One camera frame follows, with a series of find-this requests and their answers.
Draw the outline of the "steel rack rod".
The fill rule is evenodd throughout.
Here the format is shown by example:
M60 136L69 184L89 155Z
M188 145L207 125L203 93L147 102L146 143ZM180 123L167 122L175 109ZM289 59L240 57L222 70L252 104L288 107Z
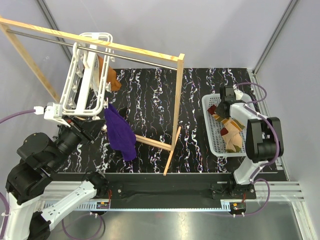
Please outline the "steel rack rod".
M10 30L9 29L9 30L6 30L6 32L10 33L10 34L15 34L15 35L19 35L19 36L23 36L23 37L27 37L27 38L40 40L40 41L43 41L43 42L48 42L48 43L60 45L60 46L63 46L63 47L68 47L68 48L72 48L73 47L73 45L70 44L70 43L66 43L66 42L59 41L59 40L49 39L49 38L46 38L46 37L36 36L36 35L33 35L33 34L28 34L28 33L21 32L21 31L15 31L15 30ZM163 65L163 64L158 64L158 63L155 63L155 62L140 60L140 59L127 57L127 56L123 56L123 55L118 55L118 54L114 54L114 53L110 53L110 52L106 52L106 51L100 51L100 50L93 49L93 48L90 48L90 47L80 46L79 44L75 47L75 49L76 50L89 51L89 52L93 52L93 53L96 53L96 54L103 54L105 56L118 58L118 59L130 61L130 62L134 62L134 63L139 63L139 64L143 64L143 65L153 66L153 67L157 67L157 68L163 68L163 69L168 69L168 70L172 70L172 71L177 71L178 70L177 68L171 67L171 66L168 66L168 65Z

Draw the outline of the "purple sock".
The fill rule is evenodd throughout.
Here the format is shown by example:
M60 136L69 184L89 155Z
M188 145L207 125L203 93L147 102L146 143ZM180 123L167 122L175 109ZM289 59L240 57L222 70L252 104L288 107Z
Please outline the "purple sock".
M135 148L137 139L131 126L110 103L104 109L104 119L110 147L120 151L124 161L133 161L137 157Z

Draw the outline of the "wooden hanging rack frame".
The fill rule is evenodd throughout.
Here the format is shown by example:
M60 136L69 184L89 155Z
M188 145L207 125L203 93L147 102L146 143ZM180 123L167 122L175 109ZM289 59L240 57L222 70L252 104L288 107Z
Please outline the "wooden hanging rack frame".
M28 23L18 22L9 20L6 18L0 19L0 30L4 33L4 35L9 39L11 44L14 46L16 51L20 54L22 59L25 61L25 63L29 66L29 68L32 70L32 72L35 74L35 76L38 78L38 80L41 82L41 84L44 86L44 88L47 90L47 92L51 95L51 97L56 101L59 102L61 100L61 97L56 93L52 85L48 82L42 71L39 69L38 65L35 63L31 55L28 53L28 51L25 49L23 44L19 41L19 39L16 37L16 34L21 36L26 36L28 38L34 38L38 39L38 36L35 35L29 35L20 31L14 31L10 29L10 26L22 28L30 31L35 31L41 34L54 36L60 39L69 39L74 41L74 44L71 46L72 48L75 48L75 51L72 54L72 60L71 63L75 63L79 60L79 54L77 53L78 49L82 49L86 52L93 52L93 53L100 53L104 54L106 56L111 56L114 58L120 58L124 60L128 60L131 62L137 62L145 65L150 65L154 67L160 67L160 68L166 68L170 70L176 71L176 86L175 86L175 100L174 100L174 116L173 116L173 129L172 129L172 141L171 144L166 144L160 141L156 141L150 138L146 138L140 135L137 135L137 141L143 144L147 144L159 149L163 149L166 151L169 151L169 157L163 172L163 175L166 176L169 166L171 164L171 160L173 158L173 153L177 144L177 141L179 139L179 134L181 132L181 127L178 126L179 122L179 111L180 111L180 100L181 100L181 88L182 88L182 78L183 78L183 71L184 71L184 57L185 55L181 53L179 56L172 56L164 53L154 52L146 49L136 48L132 46L122 45L114 42L108 42L104 41L106 38L105 36L99 37L98 34L93 33L93 37L89 36L82 36L82 35L76 35L73 33L63 32L59 30L54 30L50 28L45 28L37 25L32 25ZM147 57L153 57L156 59L166 60L173 63L177 63L177 68L161 65L149 61L143 61L136 58L130 58L122 55L117 55L110 53L109 51L98 51L93 48L87 48L82 46L81 44L89 44L96 47L104 47L107 50L118 50L121 52L127 52L132 54L138 54L142 56Z

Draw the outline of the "striped sock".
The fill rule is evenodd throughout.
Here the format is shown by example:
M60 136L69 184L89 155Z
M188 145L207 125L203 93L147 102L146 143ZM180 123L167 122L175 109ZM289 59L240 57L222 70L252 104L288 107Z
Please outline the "striped sock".
M216 114L215 113L216 108L217 108L217 106L213 104L211 107L209 107L207 109L207 111L216 121L221 122L225 126L225 128L229 124L233 124L233 126L236 127L240 132L245 128L245 126L236 119L223 118L223 117L219 116L218 114Z
M238 128L223 127L220 134L225 142L227 153L239 153L242 150L243 139Z

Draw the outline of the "orange sock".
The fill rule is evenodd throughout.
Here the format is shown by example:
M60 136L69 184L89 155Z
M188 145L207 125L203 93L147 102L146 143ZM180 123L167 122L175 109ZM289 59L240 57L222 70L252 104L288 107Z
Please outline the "orange sock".
M99 55L97 56L98 57L98 62L99 62L99 80L102 76L102 69L103 69L103 62L104 62L104 59L102 57L100 57ZM116 71L111 68L110 66L108 67L108 74L107 74L107 83L110 83L111 85L111 91L112 92L115 92L115 91L119 91L122 84L117 80L117 73Z

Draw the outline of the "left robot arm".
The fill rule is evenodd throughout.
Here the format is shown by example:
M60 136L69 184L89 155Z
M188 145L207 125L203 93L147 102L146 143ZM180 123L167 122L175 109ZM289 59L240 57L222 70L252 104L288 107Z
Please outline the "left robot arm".
M52 175L69 158L79 144L93 143L105 120L80 120L70 117L59 127L52 140L43 132L29 135L17 149L20 162L8 174L6 202L0 238L2 240L46 240L56 225L80 204L108 194L103 174L89 173L83 182L56 204L44 210L36 206Z

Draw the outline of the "white plastic basket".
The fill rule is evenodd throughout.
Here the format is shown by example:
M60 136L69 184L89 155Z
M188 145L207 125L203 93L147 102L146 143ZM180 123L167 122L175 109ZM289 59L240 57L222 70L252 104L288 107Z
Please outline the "white plastic basket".
M224 125L216 121L214 117L208 112L209 107L212 105L217 106L221 102L219 93L212 93L204 95L201 99L202 110L205 122L205 128L209 143L210 151L217 157L245 157L245 143L246 143L246 129L244 129L240 136L242 137L242 149L240 152L227 152L226 143L221 136L221 129Z

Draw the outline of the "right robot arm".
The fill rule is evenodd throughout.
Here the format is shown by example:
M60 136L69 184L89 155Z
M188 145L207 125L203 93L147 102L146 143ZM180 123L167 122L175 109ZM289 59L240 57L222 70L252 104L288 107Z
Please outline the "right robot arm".
M264 116L250 108L247 102L237 99L232 86L222 86L219 94L220 103L215 113L224 119L237 120L246 128L246 157L227 185L228 195L236 199L250 190L255 177L265 166L283 155L282 128L279 118Z

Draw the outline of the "white plastic clip hanger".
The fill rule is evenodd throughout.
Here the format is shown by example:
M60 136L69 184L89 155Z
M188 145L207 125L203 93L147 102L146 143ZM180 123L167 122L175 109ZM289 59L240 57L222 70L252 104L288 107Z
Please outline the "white plastic clip hanger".
M72 59L59 101L63 115L93 117L108 104L105 93L111 91L111 84L107 82L111 52L106 47L100 62L96 45L73 44Z

